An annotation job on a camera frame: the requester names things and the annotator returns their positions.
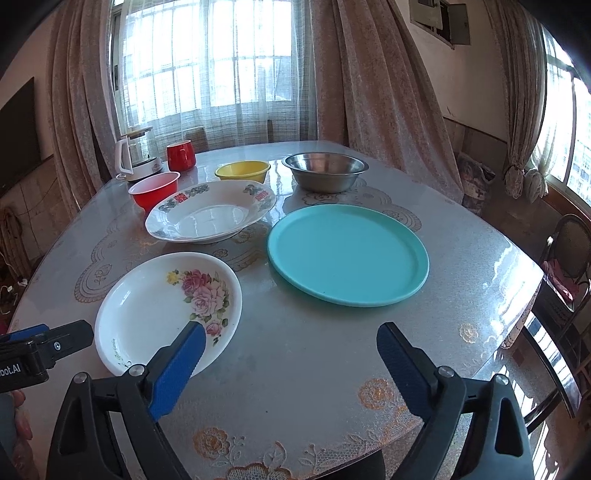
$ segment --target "red cup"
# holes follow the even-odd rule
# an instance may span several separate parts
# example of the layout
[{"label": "red cup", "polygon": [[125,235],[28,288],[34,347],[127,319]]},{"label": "red cup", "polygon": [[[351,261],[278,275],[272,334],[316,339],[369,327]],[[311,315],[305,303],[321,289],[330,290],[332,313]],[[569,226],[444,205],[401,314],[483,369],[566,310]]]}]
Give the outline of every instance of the red cup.
[{"label": "red cup", "polygon": [[168,157],[168,169],[170,171],[185,171],[193,168],[197,163],[195,151],[190,140],[175,143],[166,147]]},{"label": "red cup", "polygon": [[129,194],[146,213],[150,211],[166,197],[170,197],[178,191],[178,178],[181,174],[177,171],[158,173],[143,179],[129,189]]}]

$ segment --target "screw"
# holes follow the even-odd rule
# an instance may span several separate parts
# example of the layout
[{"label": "screw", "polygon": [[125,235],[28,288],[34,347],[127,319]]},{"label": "screw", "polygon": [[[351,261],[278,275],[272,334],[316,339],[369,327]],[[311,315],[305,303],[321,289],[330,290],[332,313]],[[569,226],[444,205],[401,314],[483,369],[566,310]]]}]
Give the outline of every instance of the screw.
[{"label": "screw", "polygon": [[80,372],[79,374],[74,375],[74,383],[84,383],[87,378],[88,375],[86,375],[84,372]]},{"label": "screw", "polygon": [[509,379],[502,374],[495,375],[495,382],[500,383],[501,385],[509,385]]},{"label": "screw", "polygon": [[143,365],[134,365],[132,367],[129,368],[129,374],[132,377],[139,377],[140,375],[142,375],[145,371],[145,368]]},{"label": "screw", "polygon": [[448,367],[447,365],[443,365],[442,367],[439,367],[437,369],[437,372],[439,372],[439,375],[441,375],[442,377],[445,377],[445,378],[451,378],[456,374],[453,371],[453,368]]}]

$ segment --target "white plate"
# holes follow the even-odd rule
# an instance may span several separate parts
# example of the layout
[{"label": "white plate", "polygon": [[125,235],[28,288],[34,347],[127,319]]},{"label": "white plate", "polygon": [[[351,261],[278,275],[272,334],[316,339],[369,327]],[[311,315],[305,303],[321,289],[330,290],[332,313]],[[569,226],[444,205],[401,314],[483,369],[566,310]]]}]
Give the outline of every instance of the white plate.
[{"label": "white plate", "polygon": [[240,283],[224,262],[196,252],[163,255],[135,267],[103,300],[96,349],[110,372],[121,375],[131,365],[146,365],[195,320],[207,340],[193,376],[226,348],[241,312]]},{"label": "white plate", "polygon": [[168,242],[212,244],[259,221],[276,201],[273,190],[256,181],[200,183],[156,205],[146,230]]}]

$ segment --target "glass table cover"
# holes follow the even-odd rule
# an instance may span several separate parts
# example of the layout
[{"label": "glass table cover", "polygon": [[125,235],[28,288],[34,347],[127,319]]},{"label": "glass table cover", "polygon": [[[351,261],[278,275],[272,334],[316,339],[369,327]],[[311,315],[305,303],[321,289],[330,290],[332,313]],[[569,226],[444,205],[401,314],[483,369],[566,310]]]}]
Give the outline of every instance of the glass table cover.
[{"label": "glass table cover", "polygon": [[[352,190],[301,190],[281,164],[290,154],[332,151],[370,168]],[[243,310],[220,357],[192,378],[160,425],[191,478],[306,479],[353,462],[420,424],[406,408],[376,349],[393,321],[436,365],[470,377],[522,316],[542,271],[511,241],[435,190],[378,160],[330,142],[252,145],[197,155],[180,188],[215,180],[239,160],[270,161],[266,183],[277,204],[236,236],[213,245],[171,244],[146,233],[144,214],[124,182],[109,182],[47,254],[16,311],[11,330],[77,319],[94,323],[102,299],[126,272],[168,252],[214,255],[236,272]],[[269,230],[309,205],[345,203],[385,213],[425,245],[429,277],[414,296],[373,309],[338,306],[300,292],[269,265]],[[380,255],[380,252],[366,252]],[[371,282],[352,269],[350,281]],[[27,389],[31,446],[41,472],[63,396],[74,374],[110,375],[94,347],[60,362],[50,380]],[[121,419],[114,418],[118,433]],[[125,435],[122,450],[142,478]]]}]

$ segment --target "tied curtain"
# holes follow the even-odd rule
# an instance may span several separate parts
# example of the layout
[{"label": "tied curtain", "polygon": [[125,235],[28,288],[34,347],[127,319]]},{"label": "tied curtain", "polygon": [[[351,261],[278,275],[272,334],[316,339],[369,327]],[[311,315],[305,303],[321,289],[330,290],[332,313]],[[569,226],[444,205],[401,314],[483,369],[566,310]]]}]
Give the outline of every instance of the tied curtain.
[{"label": "tied curtain", "polygon": [[61,196],[74,218],[113,176],[118,124],[108,72],[110,0],[65,0],[47,58],[49,125]]},{"label": "tied curtain", "polygon": [[544,28],[546,52],[546,101],[540,137],[531,154],[533,165],[525,175],[525,191],[530,202],[548,193],[546,177],[564,180],[573,133],[572,65],[552,35]]},{"label": "tied curtain", "polygon": [[523,169],[540,135],[544,116],[546,61],[542,26],[516,0],[486,0],[501,52],[509,141],[505,191],[517,199]]}]

